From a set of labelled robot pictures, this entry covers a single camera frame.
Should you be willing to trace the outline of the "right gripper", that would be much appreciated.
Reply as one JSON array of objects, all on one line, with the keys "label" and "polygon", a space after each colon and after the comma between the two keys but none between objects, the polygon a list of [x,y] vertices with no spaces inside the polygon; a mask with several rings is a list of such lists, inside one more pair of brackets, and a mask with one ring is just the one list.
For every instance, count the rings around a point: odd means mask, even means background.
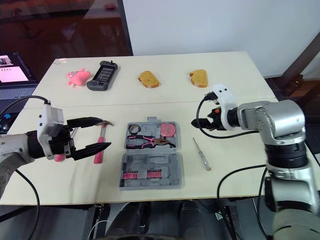
[{"label": "right gripper", "polygon": [[209,130],[218,130],[218,131],[225,131],[225,127],[222,124],[221,120],[222,110],[220,108],[214,108],[211,110],[211,113],[207,115],[208,118],[212,119],[210,123]]}]

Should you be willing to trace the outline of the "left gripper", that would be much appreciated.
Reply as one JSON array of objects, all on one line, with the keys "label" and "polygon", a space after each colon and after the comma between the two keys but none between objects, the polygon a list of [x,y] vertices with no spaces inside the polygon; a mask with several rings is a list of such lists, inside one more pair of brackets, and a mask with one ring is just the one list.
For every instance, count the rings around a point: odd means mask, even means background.
[{"label": "left gripper", "polygon": [[76,150],[74,139],[71,136],[73,128],[92,127],[101,123],[102,119],[97,117],[81,117],[69,119],[66,122],[67,125],[64,125],[58,135],[52,137],[49,141],[54,160],[64,160],[66,158],[73,158],[75,161],[81,160],[103,152],[112,144],[111,142],[97,142],[87,145],[83,149]]}]

